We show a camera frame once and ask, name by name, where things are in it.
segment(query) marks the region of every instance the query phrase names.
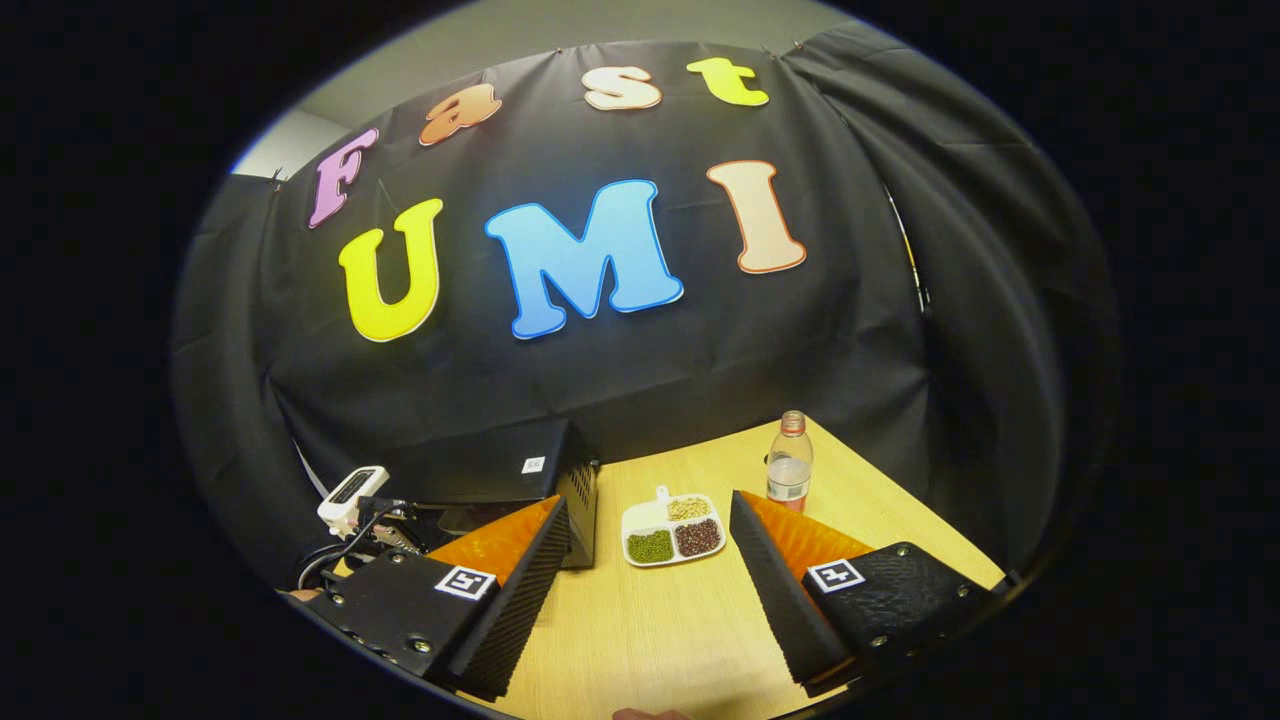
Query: green mung beans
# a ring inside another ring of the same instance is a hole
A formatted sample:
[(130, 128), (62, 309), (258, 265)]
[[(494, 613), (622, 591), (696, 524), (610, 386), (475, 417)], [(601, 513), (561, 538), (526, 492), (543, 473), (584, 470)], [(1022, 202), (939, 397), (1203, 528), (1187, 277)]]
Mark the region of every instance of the green mung beans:
[(648, 536), (627, 536), (627, 555), (636, 562), (662, 562), (676, 556), (671, 544), (671, 532), (658, 530)]

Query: blue letter m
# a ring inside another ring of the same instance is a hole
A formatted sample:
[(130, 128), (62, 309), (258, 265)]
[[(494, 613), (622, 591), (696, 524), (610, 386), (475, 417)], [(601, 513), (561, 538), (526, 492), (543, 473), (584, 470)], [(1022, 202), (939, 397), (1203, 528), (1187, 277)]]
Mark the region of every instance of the blue letter m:
[(507, 251), (520, 307), (511, 332), (529, 340), (564, 327), (568, 314), (552, 305), (545, 282), (553, 283), (579, 315), (594, 318), (611, 264), (616, 287), (609, 305), (614, 310), (634, 313), (678, 300), (685, 286), (667, 272), (653, 227), (657, 195), (658, 186), (641, 179), (602, 187), (581, 240), (536, 202), (489, 218), (484, 232), (502, 241)]

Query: ceiling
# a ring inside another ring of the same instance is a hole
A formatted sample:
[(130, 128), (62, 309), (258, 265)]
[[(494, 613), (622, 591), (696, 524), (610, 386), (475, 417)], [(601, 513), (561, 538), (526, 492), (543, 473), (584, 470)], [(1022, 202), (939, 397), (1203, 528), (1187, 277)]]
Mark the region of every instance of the ceiling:
[(366, 55), (298, 109), (355, 128), (461, 76), (556, 47), (685, 40), (782, 54), (849, 19), (813, 0), (477, 0)]

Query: yellow letter u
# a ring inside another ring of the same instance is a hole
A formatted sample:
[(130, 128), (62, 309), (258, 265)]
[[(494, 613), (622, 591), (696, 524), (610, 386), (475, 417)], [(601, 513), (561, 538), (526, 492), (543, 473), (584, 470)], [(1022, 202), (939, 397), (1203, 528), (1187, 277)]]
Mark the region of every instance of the yellow letter u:
[(396, 218), (396, 229), (404, 233), (408, 255), (408, 292), (388, 305), (378, 290), (378, 246), (383, 231), (371, 229), (347, 243), (338, 264), (347, 270), (347, 305), (356, 331), (374, 342), (387, 342), (419, 328), (440, 293), (440, 272), (435, 261), (435, 215), (444, 208), (440, 200), (419, 202)]

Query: water bottle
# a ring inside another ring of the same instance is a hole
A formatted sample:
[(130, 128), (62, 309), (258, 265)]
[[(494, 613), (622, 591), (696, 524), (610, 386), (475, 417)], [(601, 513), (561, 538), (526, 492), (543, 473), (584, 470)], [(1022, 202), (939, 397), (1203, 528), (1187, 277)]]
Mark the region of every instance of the water bottle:
[(804, 432), (804, 413), (782, 414), (782, 429), (769, 448), (769, 500), (804, 512), (809, 497), (809, 475), (813, 473), (813, 443)]

